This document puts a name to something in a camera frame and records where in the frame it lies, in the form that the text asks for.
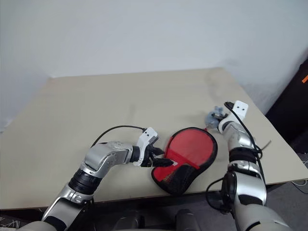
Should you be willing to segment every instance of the black cable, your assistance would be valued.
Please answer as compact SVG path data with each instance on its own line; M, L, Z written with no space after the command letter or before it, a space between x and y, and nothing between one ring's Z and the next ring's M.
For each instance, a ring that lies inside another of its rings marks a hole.
M94 198L92 198L92 199L90 200L90 202L91 202L91 206L92 206L92 212L93 212L93 211L95 212L95 202L94 202ZM96 219L95 219L95 214L93 214L93 213L92 213L92 220L93 220L93 231L96 231L96 224L95 224Z
M116 129L116 128L137 128L137 129L141 129L142 131L145 131L146 128L141 128L141 127L137 127L137 126L132 126L132 125L120 125L120 126L115 126L113 128L108 129L107 131L104 131L97 139L96 141L94 141L94 143L92 144L91 147L93 147L94 145L96 145L96 143L100 140L100 138L105 135L107 132Z
M265 144L265 146L264 146L263 148L261 148L261 150L263 151L264 149L266 149L266 148L267 148L267 146L269 146L269 145L270 145L270 143L271 143L271 140L270 140L267 144Z
M228 103L230 103L230 102L225 102L225 103L224 103L225 107L228 108L228 109L233 113L233 115L237 118L237 120L240 122L240 124L243 126L243 128L246 130L247 134L249 135L249 138L250 138L251 143L252 143L252 145L253 145L253 147L254 147L254 150L255 150L256 153L257 153L257 154L256 154L256 159L257 159L257 162L258 162L258 165L259 165L259 168L260 168L260 172L261 172L263 181L264 181L264 183L265 183L263 168L262 168L261 161L260 161L260 159L261 159L262 156L263 156L262 150L256 145L255 140L254 140L253 136L251 135L250 131L249 131L248 128L245 126L245 124L241 121L241 119L238 117L238 115L233 111L233 109L228 105Z
M293 184L294 185L294 187L296 187L297 188L297 190L299 190L301 193L303 193L303 194L307 194L308 195L308 192L304 192L304 191L302 191L300 188L298 188L295 184Z
M221 207L215 207L215 206L213 206L213 205L210 203L210 200L209 200L209 198L208 198L208 190L210 189L210 187L212 187L213 184L216 184L217 182L220 182L221 180L223 180L223 177L209 184L209 186L206 188L206 191L205 191L205 199L206 199L208 205L211 206L213 209L216 209L216 210L218 210L218 211L220 211L220 212L229 212L228 210L225 210L225 209L223 209L223 208L221 208Z

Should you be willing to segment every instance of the white cable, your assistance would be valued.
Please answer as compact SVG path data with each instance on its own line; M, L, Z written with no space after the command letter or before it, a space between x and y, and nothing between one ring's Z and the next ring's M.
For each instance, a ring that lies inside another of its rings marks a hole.
M304 180L304 181L305 181L305 183L303 183L303 184L296 184L296 183L294 183L293 181L292 181L292 183L295 184L295 185L297 185L297 186L305 186L305 185L307 184L307 180Z
M19 226L20 226L20 221L18 221L18 220L12 220L12 222L9 223L9 224L0 224L0 227L3 227L3 228L10 228L10 226L14 226L14 224L16 224L16 229L18 229Z
M308 160L306 160L306 161L302 161L303 162L303 164L306 166L306 163L308 163ZM307 184L307 180L304 180L305 181L305 183L303 183L303 184L296 184L295 182L293 182L292 181L292 183L294 184L294 185L296 185L296 186L305 186L306 184Z

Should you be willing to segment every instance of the table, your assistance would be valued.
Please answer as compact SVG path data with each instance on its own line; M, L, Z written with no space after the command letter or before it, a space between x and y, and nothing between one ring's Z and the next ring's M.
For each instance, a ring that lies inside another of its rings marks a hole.
M48 206L78 169L90 145L117 125L153 127L164 148L170 135L185 127L204 128L215 105L241 100L249 104L245 124L264 150L267 184L308 178L294 151L222 68L51 78L2 135L0 208ZM226 141L216 130L218 155L187 193L205 191L227 170ZM135 143L138 130L121 128L102 141ZM96 201L167 195L151 178L152 168L113 167L95 194ZM220 189L220 184L213 190Z

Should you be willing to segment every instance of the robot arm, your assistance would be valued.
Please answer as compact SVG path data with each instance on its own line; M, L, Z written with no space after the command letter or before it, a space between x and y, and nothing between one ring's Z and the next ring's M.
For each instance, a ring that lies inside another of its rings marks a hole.
M152 144L158 139L153 128L147 128L137 145L112 141L92 146L73 178L63 187L43 215L42 221L57 231L67 230L78 214L90 203L101 180L115 165L133 163L135 166L169 166L173 161L156 159L150 154L160 152Z
M230 103L240 120L245 118L248 105ZM254 141L234 114L221 120L218 130L228 143L228 171L222 182L221 195L239 231L290 231L289 226L272 209L265 207L266 185Z

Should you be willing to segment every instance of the wire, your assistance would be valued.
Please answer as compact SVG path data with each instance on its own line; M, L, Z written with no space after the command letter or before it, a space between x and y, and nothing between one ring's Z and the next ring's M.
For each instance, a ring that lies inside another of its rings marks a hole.
M8 224L0 224L0 227L2 228L15 228L18 229L20 227L20 221L12 219L11 223Z
M215 206L213 206L213 205L210 203L210 200L209 200L209 198L208 198L208 191L209 191L209 189L212 187L213 184L216 184L217 182L220 182L221 180L223 180L223 177L209 184L209 186L206 188L206 191L205 191L205 199L206 199L208 205L211 206L213 209L216 209L216 210L221 211L221 212L229 212L228 210L223 209L223 208L221 208L221 207L215 207Z
M292 183L296 186L305 186L307 184L307 180L304 180L304 181L305 181L305 183L303 183L303 184L296 184L294 181L292 181Z
M300 188L298 188L294 183L293 183L293 186L297 188L297 190L299 190L301 193L303 194L307 194L308 195L308 192L304 192L302 191Z
M269 140L269 142L267 144L265 144L265 146L263 148L261 148L261 150L263 151L264 149L266 149L271 143L271 140Z
M92 211L94 211L95 209L95 201L94 201L94 198L91 199L91 206L92 206ZM96 219L95 219L95 214L92 214L92 221L93 221L93 231L96 231Z
M120 125L120 126L115 126L113 128L108 129L107 131L104 131L92 144L91 147L93 147L94 145L96 145L96 143L100 140L101 137L103 137L103 135L105 135L107 132L114 130L116 128L137 128L137 129L141 129L142 131L145 131L146 128L141 128L141 127L137 127L137 126L132 126L132 125Z
M255 143L255 140L253 138L253 136L251 135L250 131L248 130L248 128L245 126L245 124L241 121L241 119L238 117L238 115L233 111L233 109L229 106L229 103L230 102L225 102L224 105L226 108L228 108L232 113L233 115L237 118L237 120L240 122L240 124L243 126L243 128L246 130L247 134L249 135L249 138L251 140L251 143L254 147L254 150L256 151L256 159L257 159L257 162L258 162L258 165L259 165L259 168L260 168L260 172L261 172L261 175L262 175L262 178L263 178L263 181L265 183L265 178L264 178L264 173L263 173L263 168L262 168L262 165L261 165L261 161L260 159L262 158L263 156L263 153L262 153L262 150L256 145Z

